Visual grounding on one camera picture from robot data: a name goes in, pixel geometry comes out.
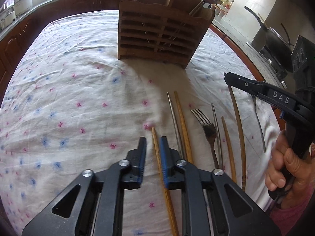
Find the person right hand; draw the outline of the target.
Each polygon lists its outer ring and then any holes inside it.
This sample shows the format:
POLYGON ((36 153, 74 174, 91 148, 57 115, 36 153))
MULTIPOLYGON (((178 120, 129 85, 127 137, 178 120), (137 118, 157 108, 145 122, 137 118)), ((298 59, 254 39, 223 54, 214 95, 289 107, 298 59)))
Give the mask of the person right hand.
POLYGON ((285 131, 281 131, 272 148, 271 159, 265 173, 265 185, 270 191, 286 185, 281 169, 286 168, 295 178, 280 208, 290 209, 300 205, 310 193, 314 176, 314 160, 310 156, 299 158, 289 147, 285 131))

